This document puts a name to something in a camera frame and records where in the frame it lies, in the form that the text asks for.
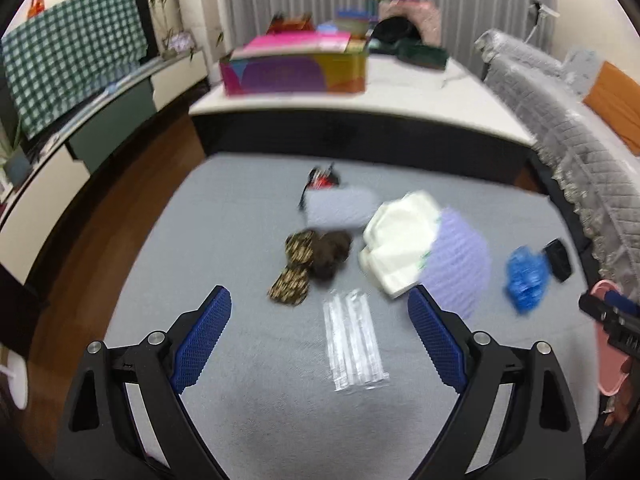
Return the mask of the person right hand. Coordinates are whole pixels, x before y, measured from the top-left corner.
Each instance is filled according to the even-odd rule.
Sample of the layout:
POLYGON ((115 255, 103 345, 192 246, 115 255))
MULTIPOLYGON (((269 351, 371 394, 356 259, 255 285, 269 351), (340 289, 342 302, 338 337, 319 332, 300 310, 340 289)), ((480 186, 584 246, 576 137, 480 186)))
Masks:
POLYGON ((634 359, 628 358, 620 367, 620 371, 626 375, 626 378, 615 396, 612 413, 608 414, 608 417, 605 419, 605 427, 613 426, 614 424, 624 424, 629 417, 632 404, 631 400, 634 396, 634 386, 630 379, 632 364, 634 364, 634 359))

